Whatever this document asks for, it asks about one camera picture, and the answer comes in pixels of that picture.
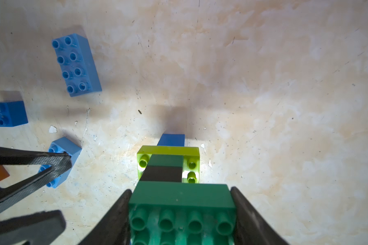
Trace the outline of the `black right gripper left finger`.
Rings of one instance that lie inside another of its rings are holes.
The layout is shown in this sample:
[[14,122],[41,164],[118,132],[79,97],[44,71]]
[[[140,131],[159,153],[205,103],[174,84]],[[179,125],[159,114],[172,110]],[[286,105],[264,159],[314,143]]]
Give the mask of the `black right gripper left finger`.
[[129,200],[132,191],[125,190],[81,245],[128,245],[131,240]]

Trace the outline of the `black small lego brick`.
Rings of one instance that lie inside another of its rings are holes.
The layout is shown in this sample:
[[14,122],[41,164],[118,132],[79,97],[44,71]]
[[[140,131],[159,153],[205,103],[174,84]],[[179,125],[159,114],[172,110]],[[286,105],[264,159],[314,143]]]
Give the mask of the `black small lego brick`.
[[179,182],[182,183],[182,167],[176,166],[147,166],[140,181]]

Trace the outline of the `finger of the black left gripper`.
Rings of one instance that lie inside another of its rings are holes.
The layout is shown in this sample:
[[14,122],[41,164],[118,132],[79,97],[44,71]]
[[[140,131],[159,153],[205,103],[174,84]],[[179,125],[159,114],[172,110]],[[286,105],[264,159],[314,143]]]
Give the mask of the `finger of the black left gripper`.
[[60,210],[0,221],[0,245],[50,245],[66,229]]
[[48,165],[49,167],[9,187],[0,187],[0,213],[45,186],[72,167],[67,153],[24,151],[0,147],[0,166]]

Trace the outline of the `light blue long lego brick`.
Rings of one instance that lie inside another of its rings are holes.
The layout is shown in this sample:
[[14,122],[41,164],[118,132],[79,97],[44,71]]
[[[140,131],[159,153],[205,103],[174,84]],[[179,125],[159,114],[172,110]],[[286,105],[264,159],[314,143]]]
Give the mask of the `light blue long lego brick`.
[[[53,141],[50,144],[48,149],[49,153],[68,153],[71,157],[72,167],[75,165],[76,160],[78,159],[82,148],[73,143],[66,137],[62,137],[58,140]],[[57,188],[60,184],[62,184],[69,176],[72,168],[64,172],[62,175],[54,179],[53,181],[49,182],[46,186],[51,188]]]

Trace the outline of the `blue square lego brick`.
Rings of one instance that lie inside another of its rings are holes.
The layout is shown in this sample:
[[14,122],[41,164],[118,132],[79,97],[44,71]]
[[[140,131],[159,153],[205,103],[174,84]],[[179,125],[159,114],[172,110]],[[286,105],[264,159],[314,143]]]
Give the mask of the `blue square lego brick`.
[[23,101],[0,102],[0,127],[16,127],[27,123]]

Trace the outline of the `small dark green lego brick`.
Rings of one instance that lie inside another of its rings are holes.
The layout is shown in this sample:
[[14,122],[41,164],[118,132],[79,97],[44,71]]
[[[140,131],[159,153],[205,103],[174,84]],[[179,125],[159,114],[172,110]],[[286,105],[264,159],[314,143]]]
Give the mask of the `small dark green lego brick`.
[[129,201],[133,245],[232,245],[236,206],[226,184],[140,181]]

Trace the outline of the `lime green lego brick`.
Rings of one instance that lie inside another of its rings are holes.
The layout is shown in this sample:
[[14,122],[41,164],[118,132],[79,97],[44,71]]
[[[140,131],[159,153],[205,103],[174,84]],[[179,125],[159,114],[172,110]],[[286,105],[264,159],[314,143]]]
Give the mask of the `lime green lego brick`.
[[141,178],[150,157],[154,154],[183,156],[182,182],[199,183],[200,153],[198,147],[142,146],[137,152],[138,179]]

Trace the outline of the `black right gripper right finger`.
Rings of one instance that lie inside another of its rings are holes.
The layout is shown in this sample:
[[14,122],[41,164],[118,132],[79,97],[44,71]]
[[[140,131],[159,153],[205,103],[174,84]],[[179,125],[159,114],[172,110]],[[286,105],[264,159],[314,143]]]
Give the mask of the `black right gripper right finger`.
[[231,188],[236,206],[236,226],[233,233],[236,245],[289,245],[259,214],[254,206],[236,188]]

